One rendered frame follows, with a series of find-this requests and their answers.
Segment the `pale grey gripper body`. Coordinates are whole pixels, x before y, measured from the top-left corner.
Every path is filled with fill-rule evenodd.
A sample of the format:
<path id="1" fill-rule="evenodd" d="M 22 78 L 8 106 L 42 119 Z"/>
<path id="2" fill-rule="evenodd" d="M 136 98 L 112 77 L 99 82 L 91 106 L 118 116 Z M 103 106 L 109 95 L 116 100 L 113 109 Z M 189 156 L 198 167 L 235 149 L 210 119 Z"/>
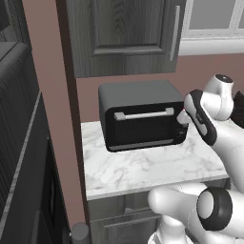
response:
<path id="1" fill-rule="evenodd" d="M 182 110 L 176 117 L 176 119 L 181 125 L 188 125 L 192 122 L 191 118 L 188 116 L 185 110 Z"/>

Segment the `toaster oven timer knob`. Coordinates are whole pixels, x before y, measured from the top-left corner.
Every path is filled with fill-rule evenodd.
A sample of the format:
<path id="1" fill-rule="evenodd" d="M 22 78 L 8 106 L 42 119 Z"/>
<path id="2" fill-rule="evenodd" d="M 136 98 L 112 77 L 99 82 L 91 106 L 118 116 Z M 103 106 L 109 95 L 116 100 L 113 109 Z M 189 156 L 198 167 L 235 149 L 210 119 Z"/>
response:
<path id="1" fill-rule="evenodd" d="M 175 130 L 175 137 L 176 138 L 183 137 L 183 136 L 186 135 L 186 132 L 187 132 L 187 130 L 186 129 L 183 129 L 183 128 L 176 129 Z"/>

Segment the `black toaster oven door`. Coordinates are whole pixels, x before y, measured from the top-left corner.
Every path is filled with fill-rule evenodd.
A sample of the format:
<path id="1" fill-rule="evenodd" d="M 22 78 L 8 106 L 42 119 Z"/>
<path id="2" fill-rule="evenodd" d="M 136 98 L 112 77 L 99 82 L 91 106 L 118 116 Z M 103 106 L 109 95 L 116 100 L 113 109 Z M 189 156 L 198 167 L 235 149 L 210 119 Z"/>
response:
<path id="1" fill-rule="evenodd" d="M 166 108 L 173 108 L 174 115 L 140 118 L 125 121 L 116 121 L 114 114 L 137 114 L 147 112 L 163 112 Z M 143 149 L 159 146 L 181 144 L 185 139 L 175 137 L 175 130 L 186 129 L 178 123 L 176 117 L 183 109 L 183 102 L 159 103 L 150 105 L 136 105 L 126 107 L 113 107 L 105 112 L 103 133 L 106 148 L 110 152 Z"/>

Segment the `black toaster oven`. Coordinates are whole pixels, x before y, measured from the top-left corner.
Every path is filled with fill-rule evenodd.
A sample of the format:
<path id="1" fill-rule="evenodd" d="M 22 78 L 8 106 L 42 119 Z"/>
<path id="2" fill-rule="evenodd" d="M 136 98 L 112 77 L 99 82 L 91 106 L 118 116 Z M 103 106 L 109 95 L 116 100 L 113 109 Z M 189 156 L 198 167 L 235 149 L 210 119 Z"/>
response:
<path id="1" fill-rule="evenodd" d="M 98 101 L 103 131 L 105 112 L 110 108 L 183 102 L 183 96 L 168 81 L 135 81 L 100 85 Z"/>

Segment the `dark grey wood cupboard door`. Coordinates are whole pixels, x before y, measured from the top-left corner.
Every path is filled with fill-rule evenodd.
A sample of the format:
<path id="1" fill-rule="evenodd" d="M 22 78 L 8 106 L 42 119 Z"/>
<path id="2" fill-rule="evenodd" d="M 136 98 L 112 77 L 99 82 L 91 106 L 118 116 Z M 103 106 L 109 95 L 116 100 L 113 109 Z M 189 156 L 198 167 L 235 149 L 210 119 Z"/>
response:
<path id="1" fill-rule="evenodd" d="M 77 78 L 176 70 L 187 0 L 67 0 Z M 180 17 L 173 61 L 175 6 Z"/>

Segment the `grey lower cupboard door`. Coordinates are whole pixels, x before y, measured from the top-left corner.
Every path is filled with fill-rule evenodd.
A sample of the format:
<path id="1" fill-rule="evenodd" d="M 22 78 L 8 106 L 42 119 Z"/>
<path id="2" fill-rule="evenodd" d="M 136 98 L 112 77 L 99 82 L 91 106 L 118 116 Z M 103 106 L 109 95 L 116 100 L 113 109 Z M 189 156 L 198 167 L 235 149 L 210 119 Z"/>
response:
<path id="1" fill-rule="evenodd" d="M 151 211 L 91 222 L 92 244 L 148 244 L 161 216 Z"/>

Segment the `white framed window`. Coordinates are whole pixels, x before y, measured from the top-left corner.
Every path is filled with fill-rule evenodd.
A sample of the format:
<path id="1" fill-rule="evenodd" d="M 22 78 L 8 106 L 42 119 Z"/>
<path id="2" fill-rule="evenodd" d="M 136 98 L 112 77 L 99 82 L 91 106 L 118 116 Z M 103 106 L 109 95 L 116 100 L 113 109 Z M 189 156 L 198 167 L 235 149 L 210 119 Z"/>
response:
<path id="1" fill-rule="evenodd" d="M 244 53 L 244 0 L 187 0 L 179 54 Z"/>

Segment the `grey drawer front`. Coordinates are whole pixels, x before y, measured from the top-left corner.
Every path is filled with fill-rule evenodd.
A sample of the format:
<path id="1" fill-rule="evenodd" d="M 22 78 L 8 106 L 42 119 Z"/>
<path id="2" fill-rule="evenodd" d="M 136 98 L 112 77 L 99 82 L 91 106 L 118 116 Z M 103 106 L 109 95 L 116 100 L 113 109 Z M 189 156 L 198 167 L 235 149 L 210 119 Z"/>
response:
<path id="1" fill-rule="evenodd" d="M 90 221 L 147 211 L 148 194 L 144 191 L 89 200 Z"/>

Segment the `dark grey tall appliance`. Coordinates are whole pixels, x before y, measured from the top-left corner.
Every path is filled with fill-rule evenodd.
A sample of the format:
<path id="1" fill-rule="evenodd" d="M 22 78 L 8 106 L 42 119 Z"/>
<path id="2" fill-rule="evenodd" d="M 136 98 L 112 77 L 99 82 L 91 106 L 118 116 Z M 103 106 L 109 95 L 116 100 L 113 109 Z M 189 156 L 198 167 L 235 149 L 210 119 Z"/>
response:
<path id="1" fill-rule="evenodd" d="M 71 244 L 22 0 L 0 0 L 0 244 Z"/>

